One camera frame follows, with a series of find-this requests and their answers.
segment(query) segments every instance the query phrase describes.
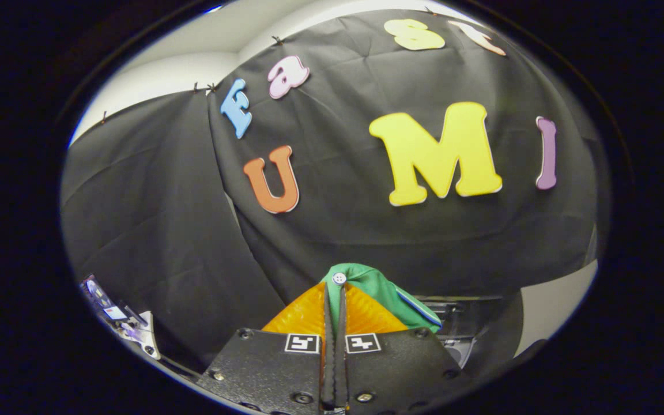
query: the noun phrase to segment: green cloth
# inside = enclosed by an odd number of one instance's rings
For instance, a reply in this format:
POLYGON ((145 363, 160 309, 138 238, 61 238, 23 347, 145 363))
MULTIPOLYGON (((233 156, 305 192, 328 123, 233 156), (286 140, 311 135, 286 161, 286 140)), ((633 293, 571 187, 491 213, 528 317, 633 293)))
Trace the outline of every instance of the green cloth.
POLYGON ((371 296, 380 305, 395 315, 404 326, 410 329, 426 327, 437 333, 442 323, 437 315, 411 294, 388 281, 380 271, 360 263, 338 263, 332 266, 322 279, 330 296, 332 323, 337 326, 339 318, 339 294, 342 286, 332 280, 332 276, 343 273, 347 282, 371 296))

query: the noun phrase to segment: screw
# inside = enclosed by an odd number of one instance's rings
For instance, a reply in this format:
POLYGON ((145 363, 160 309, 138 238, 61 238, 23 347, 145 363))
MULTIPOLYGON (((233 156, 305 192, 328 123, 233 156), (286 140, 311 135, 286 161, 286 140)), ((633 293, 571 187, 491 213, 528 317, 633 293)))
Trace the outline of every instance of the screw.
POLYGON ((367 394, 367 393, 359 394, 355 398, 355 400, 360 402, 360 403, 371 402, 373 399, 374 399, 374 396, 372 396, 372 394, 367 394))
POLYGON ((302 392, 299 392, 298 394, 293 394, 291 397, 293 402, 300 403, 302 405, 306 405, 308 403, 311 403, 314 401, 314 399, 311 397, 309 394, 304 394, 302 392))
POLYGON ((252 331, 247 329, 240 330, 240 338, 243 339, 244 341, 252 339, 252 331))

